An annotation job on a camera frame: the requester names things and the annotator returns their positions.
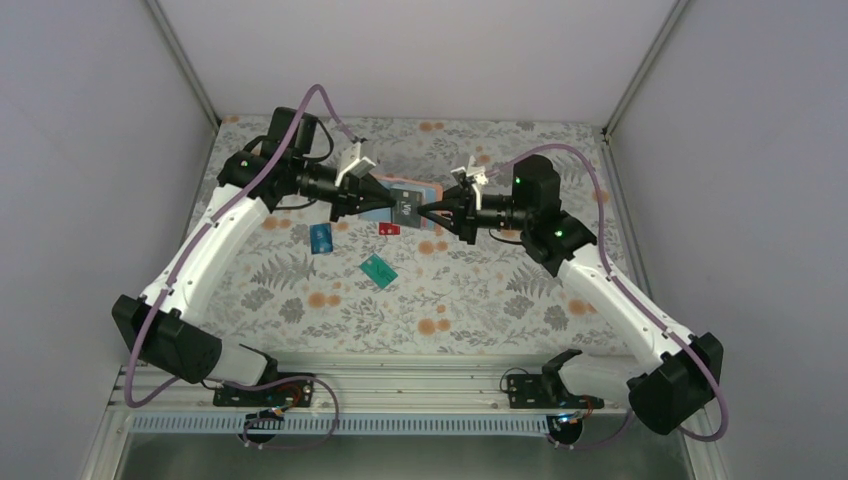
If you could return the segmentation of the pink leather card holder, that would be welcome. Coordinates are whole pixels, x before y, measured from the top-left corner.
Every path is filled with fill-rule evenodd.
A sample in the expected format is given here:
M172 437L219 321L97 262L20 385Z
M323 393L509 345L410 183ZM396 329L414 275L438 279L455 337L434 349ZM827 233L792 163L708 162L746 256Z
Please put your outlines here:
M396 204L359 214L361 220L392 223L401 228L434 230L437 227L433 221L419 215L418 208L442 199L443 188L440 185L387 176L377 176L376 179L389 190Z

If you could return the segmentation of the red credit card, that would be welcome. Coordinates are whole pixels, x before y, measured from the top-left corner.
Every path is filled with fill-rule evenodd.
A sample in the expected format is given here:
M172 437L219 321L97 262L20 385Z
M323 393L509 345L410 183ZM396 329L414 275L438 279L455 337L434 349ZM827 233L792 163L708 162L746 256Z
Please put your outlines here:
M400 234L400 227L389 222L380 222L378 224L378 234L381 236L397 236Z

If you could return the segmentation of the black credit card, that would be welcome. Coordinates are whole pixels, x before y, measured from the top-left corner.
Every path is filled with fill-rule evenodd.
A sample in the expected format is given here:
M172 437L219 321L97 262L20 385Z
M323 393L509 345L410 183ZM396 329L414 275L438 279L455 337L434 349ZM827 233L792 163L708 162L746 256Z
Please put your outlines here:
M391 208L392 223L401 227L420 229L422 218L417 213L417 208L423 204L423 193L404 188L391 188L390 191L392 197L396 199L396 205Z

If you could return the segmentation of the blue credit card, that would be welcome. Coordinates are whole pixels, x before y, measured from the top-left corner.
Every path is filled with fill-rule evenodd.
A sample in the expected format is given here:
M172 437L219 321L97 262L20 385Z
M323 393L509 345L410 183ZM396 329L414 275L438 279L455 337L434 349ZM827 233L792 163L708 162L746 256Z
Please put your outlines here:
M330 254L334 251L332 226L330 223L309 226L309 244L313 255Z

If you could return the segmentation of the teal credit card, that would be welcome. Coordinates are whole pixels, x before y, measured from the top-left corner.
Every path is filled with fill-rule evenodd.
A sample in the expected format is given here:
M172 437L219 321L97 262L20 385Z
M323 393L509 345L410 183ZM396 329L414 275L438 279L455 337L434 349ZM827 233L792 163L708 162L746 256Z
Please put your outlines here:
M385 289L398 278L396 271L377 254L365 259L360 269L380 289Z

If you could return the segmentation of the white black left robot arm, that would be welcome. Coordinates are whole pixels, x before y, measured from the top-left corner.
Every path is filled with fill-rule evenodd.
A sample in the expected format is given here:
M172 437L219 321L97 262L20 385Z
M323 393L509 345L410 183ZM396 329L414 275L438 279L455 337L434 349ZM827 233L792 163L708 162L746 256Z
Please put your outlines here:
M371 174L376 161L365 140L354 139L335 166L312 155L315 133L324 127L315 115L278 107L267 133L224 163L204 214L173 259L141 294L122 295L112 308L133 361L191 384L238 384L255 405L276 396L278 367L272 357L201 327L238 251L287 196L327 203L332 222L403 207L401 193Z

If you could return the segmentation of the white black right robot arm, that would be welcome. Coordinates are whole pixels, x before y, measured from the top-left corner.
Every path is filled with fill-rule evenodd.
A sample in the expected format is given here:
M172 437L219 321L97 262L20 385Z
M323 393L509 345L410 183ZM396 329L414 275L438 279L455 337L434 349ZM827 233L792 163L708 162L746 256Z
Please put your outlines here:
M578 396L617 402L650 430L666 435L715 402L717 430L688 435L710 442L726 434L730 417L720 388L721 342L710 333L696 336L673 320L613 264L602 235L562 208L560 176L548 158L527 155L515 163L508 195L484 193L489 176L475 163L451 174L457 184L444 195L448 230L469 244L480 229L519 230L527 255L592 304L631 351L631 359L579 350L561 354L543 369L541 391L549 404L565 407Z

